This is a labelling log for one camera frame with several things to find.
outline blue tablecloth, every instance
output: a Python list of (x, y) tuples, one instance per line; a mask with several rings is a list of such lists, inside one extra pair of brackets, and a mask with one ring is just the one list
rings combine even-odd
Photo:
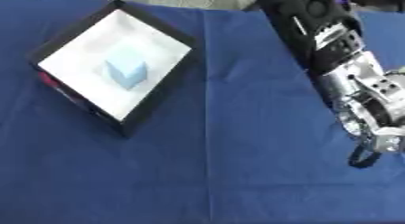
[[(199, 60), (130, 139), (36, 77), (25, 55), (106, 2), (0, 0), (0, 223), (405, 220), (405, 165), (346, 164), (354, 143), (262, 13), (142, 5)], [(386, 69), (405, 17), (362, 14)]]

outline black robot arm segment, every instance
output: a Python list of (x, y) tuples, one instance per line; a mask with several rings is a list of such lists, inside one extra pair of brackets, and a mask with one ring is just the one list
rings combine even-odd
[[(280, 38), (294, 54), (298, 62), (305, 69), (316, 70), (317, 65), (320, 70), (324, 70), (326, 63), (322, 59), (328, 59), (327, 64), (334, 64), (334, 61), (340, 61), (346, 57), (352, 50), (347, 52), (334, 52), (330, 56), (327, 51), (315, 51), (316, 46), (325, 45), (316, 36), (327, 28), (341, 24), (345, 29), (353, 30), (354, 35), (361, 35), (359, 21), (350, 11), (350, 5), (344, 0), (342, 4), (336, 3), (337, 0), (258, 0), (260, 7), (266, 13), (272, 25), (278, 32)], [(345, 38), (330, 43), (337, 44), (345, 42)], [(348, 39), (347, 48), (353, 48), (352, 40)]]
[[(365, 50), (349, 0), (258, 0), (317, 91), (359, 147), (349, 159), (372, 165), (404, 150), (405, 74), (384, 73)], [(362, 160), (364, 150), (371, 155)]]

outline foam cube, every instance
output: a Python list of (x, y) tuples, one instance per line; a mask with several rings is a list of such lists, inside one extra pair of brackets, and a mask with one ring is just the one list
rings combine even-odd
[(132, 89), (147, 78), (145, 60), (131, 46), (119, 45), (108, 55), (106, 63), (111, 78), (124, 89)]

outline light blue block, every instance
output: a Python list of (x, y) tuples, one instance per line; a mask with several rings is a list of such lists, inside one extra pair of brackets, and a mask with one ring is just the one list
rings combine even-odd
[(132, 89), (147, 78), (145, 60), (130, 46), (116, 48), (106, 63), (111, 78), (125, 89)]

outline black cable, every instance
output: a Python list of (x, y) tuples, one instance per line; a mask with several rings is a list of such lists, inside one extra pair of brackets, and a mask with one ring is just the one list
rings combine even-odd
[(381, 153), (372, 152), (368, 156), (363, 157), (365, 152), (368, 152), (363, 146), (359, 145), (349, 156), (349, 165), (364, 169), (373, 166), (381, 157)]

